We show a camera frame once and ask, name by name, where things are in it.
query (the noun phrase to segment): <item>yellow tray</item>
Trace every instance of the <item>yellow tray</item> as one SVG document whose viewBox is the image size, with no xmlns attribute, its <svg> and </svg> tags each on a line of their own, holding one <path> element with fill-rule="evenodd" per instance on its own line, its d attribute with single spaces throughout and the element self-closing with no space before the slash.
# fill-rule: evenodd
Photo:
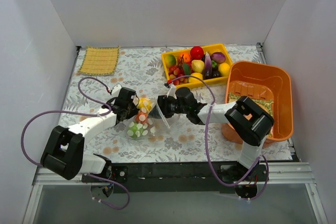
<svg viewBox="0 0 336 224">
<path fill-rule="evenodd" d="M 225 46 L 223 44 L 213 44 L 213 45 L 208 45 L 208 46 L 204 46 L 202 47 L 204 50 L 204 53 L 208 52 L 210 55 L 213 54 L 214 52 L 222 52 L 225 55 L 225 63 L 229 64 L 230 67 L 232 66 L 232 60 L 225 48 Z M 180 53 L 182 52 L 188 52 L 190 53 L 191 48 L 189 49 L 183 49 L 183 50 L 179 50 L 179 51 L 173 51 L 173 52 L 165 52 L 162 54 L 162 62 L 163 62 L 163 67 L 164 67 L 164 71 L 166 73 L 166 77 L 167 80 L 169 80 L 169 70 L 164 62 L 164 56 L 165 55 L 173 55 L 176 58 L 176 62 L 177 62 L 177 57 Z M 208 80 L 204 80 L 206 84 L 208 85 L 214 85 L 214 84 L 226 84 L 227 83 L 227 79 L 229 78 L 228 76 L 222 76 L 222 77 L 218 77 L 218 78 L 213 78 L 213 79 L 208 79 Z M 203 83 L 184 83 L 184 84 L 180 84 L 177 85 L 176 87 L 179 89 L 181 87 L 188 87 L 190 89 L 192 88 L 198 88 L 198 87 L 202 87 L 204 86 Z"/>
</svg>

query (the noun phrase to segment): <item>purple eggplant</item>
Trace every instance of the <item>purple eggplant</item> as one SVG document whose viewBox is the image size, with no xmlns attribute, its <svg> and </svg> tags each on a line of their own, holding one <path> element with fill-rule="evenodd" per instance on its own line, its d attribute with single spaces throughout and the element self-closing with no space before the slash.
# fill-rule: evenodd
<svg viewBox="0 0 336 224">
<path fill-rule="evenodd" d="M 221 64 L 221 63 L 225 62 L 226 57 L 222 52 L 214 52 L 211 55 L 211 59 L 216 61 L 218 64 Z"/>
<path fill-rule="evenodd" d="M 203 79 L 211 79 L 212 77 L 212 62 L 208 52 L 205 54 L 204 60 L 204 71 L 203 71 Z"/>
<path fill-rule="evenodd" d="M 212 71 L 212 78 L 218 78 L 221 77 L 221 73 L 218 70 Z"/>
</svg>

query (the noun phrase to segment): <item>clear plastic bag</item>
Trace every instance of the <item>clear plastic bag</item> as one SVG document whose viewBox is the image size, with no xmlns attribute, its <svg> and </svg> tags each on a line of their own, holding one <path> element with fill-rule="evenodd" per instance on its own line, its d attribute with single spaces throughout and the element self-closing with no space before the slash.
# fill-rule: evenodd
<svg viewBox="0 0 336 224">
<path fill-rule="evenodd" d="M 126 135 L 134 140 L 160 135 L 176 122 L 180 115 L 165 118 L 156 100 L 139 98 L 138 114 L 133 117 L 126 128 Z"/>
</svg>

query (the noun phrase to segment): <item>orange plastic tub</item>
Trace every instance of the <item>orange plastic tub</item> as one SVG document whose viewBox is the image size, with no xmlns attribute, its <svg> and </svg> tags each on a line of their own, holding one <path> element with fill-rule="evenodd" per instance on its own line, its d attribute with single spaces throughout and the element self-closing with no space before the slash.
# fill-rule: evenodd
<svg viewBox="0 0 336 224">
<path fill-rule="evenodd" d="M 284 70 L 275 66 L 239 61 L 230 69 L 225 96 L 226 103 L 233 94 L 270 102 L 275 123 L 264 147 L 274 141 L 284 141 L 292 136 L 291 83 L 289 75 Z M 229 124 L 223 124 L 222 133 L 232 142 L 243 143 Z"/>
</svg>

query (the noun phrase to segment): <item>white wall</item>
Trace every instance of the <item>white wall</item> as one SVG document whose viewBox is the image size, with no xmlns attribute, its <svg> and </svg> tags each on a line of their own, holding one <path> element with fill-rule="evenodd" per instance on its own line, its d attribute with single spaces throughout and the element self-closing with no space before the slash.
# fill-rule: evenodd
<svg viewBox="0 0 336 224">
<path fill-rule="evenodd" d="M 336 1 L 286 0 L 265 55 L 291 75 L 294 145 L 311 164 L 329 223 L 336 223 Z"/>
<path fill-rule="evenodd" d="M 76 45 L 263 42 L 285 0 L 51 0 Z"/>
<path fill-rule="evenodd" d="M 38 112 L 60 109 L 75 46 L 50 0 L 0 0 L 0 55 L 0 223 L 21 223 L 36 170 L 21 152 L 21 131 Z M 28 129 L 35 160 L 57 120 Z"/>
</svg>

